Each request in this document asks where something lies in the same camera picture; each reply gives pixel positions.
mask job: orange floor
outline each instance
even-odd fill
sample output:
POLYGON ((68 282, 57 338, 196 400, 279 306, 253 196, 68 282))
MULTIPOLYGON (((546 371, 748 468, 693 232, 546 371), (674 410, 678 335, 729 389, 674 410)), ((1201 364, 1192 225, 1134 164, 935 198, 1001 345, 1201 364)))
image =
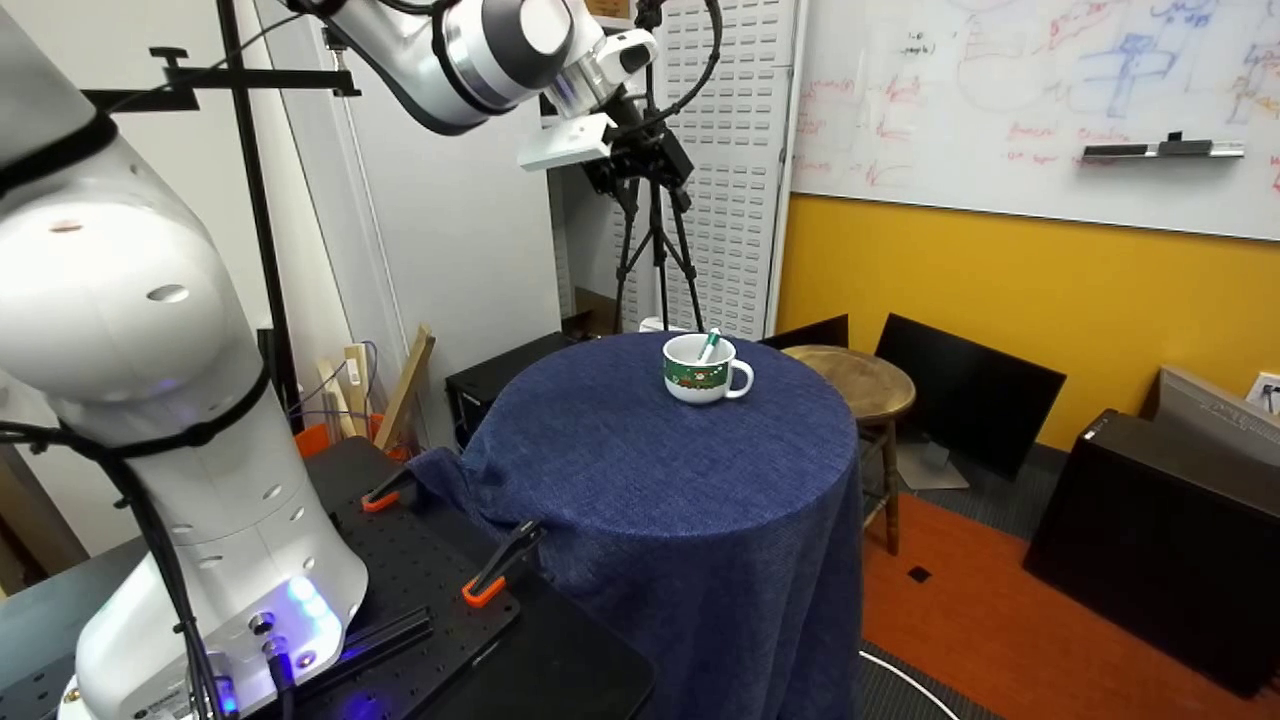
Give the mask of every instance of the orange floor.
POLYGON ((1021 569, 1027 542, 902 496, 864 550, 865 638, 1009 720, 1280 720, 1280 694, 1240 700, 1021 569), (933 577, 916 583, 908 570, 933 577))

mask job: blue tablecloth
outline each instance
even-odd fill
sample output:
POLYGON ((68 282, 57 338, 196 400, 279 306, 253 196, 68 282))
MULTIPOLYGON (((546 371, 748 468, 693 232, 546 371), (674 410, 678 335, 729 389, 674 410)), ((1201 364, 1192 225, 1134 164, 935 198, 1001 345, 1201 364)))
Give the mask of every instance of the blue tablecloth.
POLYGON ((495 537, 548 528, 556 585, 655 665, 652 716, 856 717, 849 409, 817 373, 746 341, 750 395, 684 405, 663 386, 669 337, 562 350, 503 391, 461 466, 440 452, 411 466, 495 537))

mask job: black box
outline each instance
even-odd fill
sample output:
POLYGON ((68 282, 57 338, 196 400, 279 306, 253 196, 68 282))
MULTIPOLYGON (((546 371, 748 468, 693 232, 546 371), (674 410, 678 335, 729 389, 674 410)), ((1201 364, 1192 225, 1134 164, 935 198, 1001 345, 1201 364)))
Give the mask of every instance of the black box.
POLYGON ((1024 568, 1253 696, 1280 665, 1280 469, 1108 410, 1076 439, 1024 568))
POLYGON ((480 429, 480 421, 489 414, 489 409, 493 407, 493 402, 498 400, 498 395, 507 387, 507 383, 513 380, 525 368, 571 345, 573 341, 562 333, 550 333, 511 352, 449 375, 444 380, 444 389, 449 396, 453 434, 458 441, 458 448, 465 448, 471 442, 471 436, 480 429))

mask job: mug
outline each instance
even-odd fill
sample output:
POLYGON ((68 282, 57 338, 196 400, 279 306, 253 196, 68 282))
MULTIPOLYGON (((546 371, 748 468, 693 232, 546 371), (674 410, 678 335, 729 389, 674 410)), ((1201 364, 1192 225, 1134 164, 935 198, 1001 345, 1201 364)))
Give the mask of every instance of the mug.
POLYGON ((721 398, 737 400, 750 392, 755 372, 737 359, 733 343, 722 337, 716 343, 710 360, 700 364, 698 356, 703 354, 707 336, 695 333, 673 337, 662 346, 666 357, 662 377, 667 382, 667 392, 690 405, 707 405, 721 398), (731 389, 733 370, 746 375, 742 389, 731 389))

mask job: mug handle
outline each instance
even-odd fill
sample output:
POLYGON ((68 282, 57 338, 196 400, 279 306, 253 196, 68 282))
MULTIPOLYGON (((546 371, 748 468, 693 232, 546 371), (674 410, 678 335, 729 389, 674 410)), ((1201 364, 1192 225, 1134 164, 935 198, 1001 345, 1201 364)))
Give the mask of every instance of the mug handle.
POLYGON ((746 374, 746 386, 742 389, 733 389, 732 387, 730 387, 728 392, 724 393, 726 400, 737 400, 739 397, 742 397, 744 395, 751 392, 751 386, 755 384, 755 370, 753 370, 750 365, 742 363, 741 360, 730 360, 730 365, 735 370, 741 370, 744 374, 746 374))

